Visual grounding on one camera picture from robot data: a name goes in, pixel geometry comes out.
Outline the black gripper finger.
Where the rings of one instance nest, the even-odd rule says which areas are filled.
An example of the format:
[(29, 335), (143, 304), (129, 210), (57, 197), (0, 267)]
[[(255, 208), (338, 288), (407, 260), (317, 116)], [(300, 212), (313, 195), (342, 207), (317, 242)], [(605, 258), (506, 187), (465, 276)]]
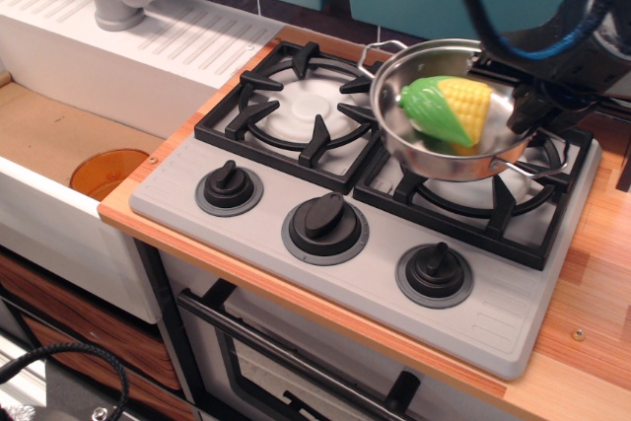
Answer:
[(577, 126), (596, 109), (595, 105), (555, 105), (546, 112), (536, 128), (560, 135)]
[(518, 85), (512, 98), (514, 108), (507, 126), (516, 134), (530, 130), (547, 112), (547, 101), (538, 83)]

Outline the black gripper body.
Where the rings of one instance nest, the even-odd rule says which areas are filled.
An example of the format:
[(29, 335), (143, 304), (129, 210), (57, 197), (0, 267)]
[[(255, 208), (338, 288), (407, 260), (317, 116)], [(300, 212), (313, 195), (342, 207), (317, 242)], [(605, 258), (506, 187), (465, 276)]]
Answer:
[(555, 105), (595, 105), (617, 113), (630, 111), (630, 23), (605, 21), (576, 48), (554, 58), (517, 66), (487, 50), (474, 57), (470, 72), (513, 89), (538, 83)]

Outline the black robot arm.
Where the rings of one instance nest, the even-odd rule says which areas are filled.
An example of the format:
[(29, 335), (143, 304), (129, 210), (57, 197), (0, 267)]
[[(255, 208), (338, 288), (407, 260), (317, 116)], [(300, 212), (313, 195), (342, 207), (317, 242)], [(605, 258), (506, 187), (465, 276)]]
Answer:
[(500, 33), (482, 0), (463, 0), (479, 66), (517, 80), (507, 125), (559, 133), (601, 104), (630, 99), (630, 0), (563, 0), (543, 25)]

